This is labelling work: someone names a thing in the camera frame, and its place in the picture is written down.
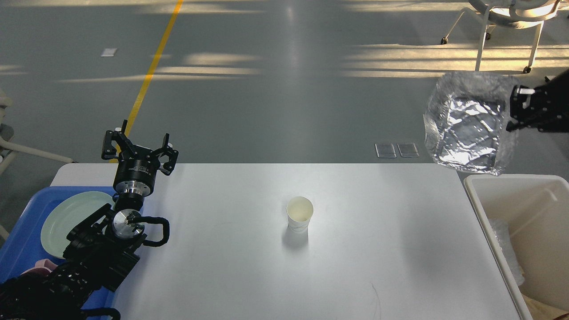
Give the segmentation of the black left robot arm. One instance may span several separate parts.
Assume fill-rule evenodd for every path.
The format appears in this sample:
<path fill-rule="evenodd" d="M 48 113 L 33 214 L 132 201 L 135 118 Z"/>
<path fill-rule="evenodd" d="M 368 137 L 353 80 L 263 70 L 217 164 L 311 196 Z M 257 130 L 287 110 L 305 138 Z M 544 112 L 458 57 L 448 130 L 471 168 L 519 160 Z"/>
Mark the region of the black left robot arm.
<path fill-rule="evenodd" d="M 169 134 L 155 150 L 133 144 L 125 130 L 108 130 L 101 157 L 117 160 L 112 203 L 102 205 L 69 231 L 64 261 L 47 272 L 26 271 L 1 284 L 3 320 L 86 320 L 108 316 L 119 320 L 115 308 L 84 308 L 97 290 L 115 292 L 140 261 L 141 246 L 160 247 L 170 236 L 164 217 L 141 215 L 144 199 L 154 192 L 157 172 L 169 176 L 179 152 Z"/>

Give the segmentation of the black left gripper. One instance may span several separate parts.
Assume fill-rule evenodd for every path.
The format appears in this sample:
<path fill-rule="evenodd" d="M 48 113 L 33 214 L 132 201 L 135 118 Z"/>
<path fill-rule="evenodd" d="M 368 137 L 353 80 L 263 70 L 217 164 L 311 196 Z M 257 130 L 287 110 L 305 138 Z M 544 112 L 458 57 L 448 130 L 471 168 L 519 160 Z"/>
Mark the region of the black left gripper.
<path fill-rule="evenodd" d="M 170 176 L 176 164 L 179 152 L 169 142 L 169 133 L 165 133 L 163 144 L 152 151 L 150 148 L 138 148 L 126 136 L 128 120 L 115 130 L 107 130 L 102 142 L 101 159 L 118 160 L 118 168 L 113 188 L 118 194 L 125 192 L 140 194 L 143 197 L 154 192 L 157 171 Z"/>

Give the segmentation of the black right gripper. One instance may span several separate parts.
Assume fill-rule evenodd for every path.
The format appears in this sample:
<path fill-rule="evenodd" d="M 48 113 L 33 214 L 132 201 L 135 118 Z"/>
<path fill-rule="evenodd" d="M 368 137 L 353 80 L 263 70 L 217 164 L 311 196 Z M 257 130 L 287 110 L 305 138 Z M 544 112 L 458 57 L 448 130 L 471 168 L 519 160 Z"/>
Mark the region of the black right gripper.
<path fill-rule="evenodd" d="M 537 109 L 531 107 L 537 96 Z M 569 71 L 553 77 L 544 85 L 530 88 L 516 85 L 510 96 L 510 118 L 507 132 L 533 128 L 542 133 L 567 133 L 569 131 Z"/>

